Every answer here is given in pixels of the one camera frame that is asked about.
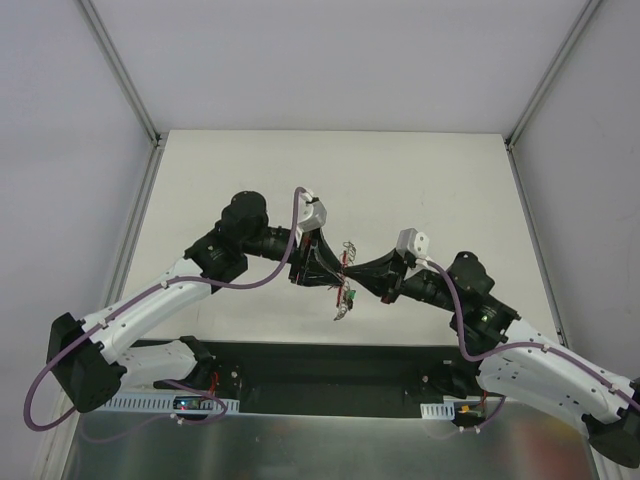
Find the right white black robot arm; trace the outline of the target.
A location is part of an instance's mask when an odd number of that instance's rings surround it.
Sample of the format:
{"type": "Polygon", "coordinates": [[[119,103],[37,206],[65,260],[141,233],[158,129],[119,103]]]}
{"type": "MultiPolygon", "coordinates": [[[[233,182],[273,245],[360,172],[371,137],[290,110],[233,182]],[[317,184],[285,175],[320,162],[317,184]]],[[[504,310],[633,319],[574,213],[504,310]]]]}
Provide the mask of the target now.
{"type": "Polygon", "coordinates": [[[457,392],[481,388],[524,403],[575,428],[609,460],[638,468],[638,381],[585,360],[492,296],[494,281],[475,254],[462,251],[443,269],[393,251],[344,274],[386,304],[405,296],[453,312],[465,360],[450,369],[457,392]]]}

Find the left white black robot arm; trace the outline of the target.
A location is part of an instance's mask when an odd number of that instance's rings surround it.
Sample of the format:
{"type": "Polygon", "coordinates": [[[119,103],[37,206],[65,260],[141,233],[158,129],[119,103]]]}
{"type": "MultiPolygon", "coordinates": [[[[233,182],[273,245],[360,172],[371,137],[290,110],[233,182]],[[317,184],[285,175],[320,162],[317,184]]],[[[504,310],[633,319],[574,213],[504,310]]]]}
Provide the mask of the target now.
{"type": "Polygon", "coordinates": [[[321,200],[299,188],[290,228],[272,228],[265,198],[253,191],[240,192],[213,228],[150,286],[80,320],[69,313],[55,319],[47,363],[73,408],[88,413],[123,387],[166,379],[180,380],[191,389],[204,387],[212,367],[194,339],[152,349],[137,349],[135,342],[219,290],[241,289],[236,280],[247,271],[249,256],[269,258],[282,271],[301,252],[304,235],[323,227],[326,216],[321,200]]]}

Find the red handled metal key holder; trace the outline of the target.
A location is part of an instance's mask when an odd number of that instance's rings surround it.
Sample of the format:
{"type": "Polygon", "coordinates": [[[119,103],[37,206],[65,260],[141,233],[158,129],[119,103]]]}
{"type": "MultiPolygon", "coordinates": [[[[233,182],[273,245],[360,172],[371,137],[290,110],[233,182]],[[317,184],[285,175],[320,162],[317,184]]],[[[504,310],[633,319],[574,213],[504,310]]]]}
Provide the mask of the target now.
{"type": "Polygon", "coordinates": [[[341,287],[337,288],[336,295],[336,314],[334,317],[334,321],[342,320],[352,309],[354,306],[354,302],[348,304],[344,301],[344,294],[348,290],[354,290],[351,288],[349,280],[346,278],[344,274],[344,270],[346,267],[349,267],[355,263],[357,255],[357,249],[355,245],[351,241],[346,241],[343,243],[343,251],[340,257],[340,261],[343,264],[343,273],[341,277],[344,280],[344,284],[341,287]]]}

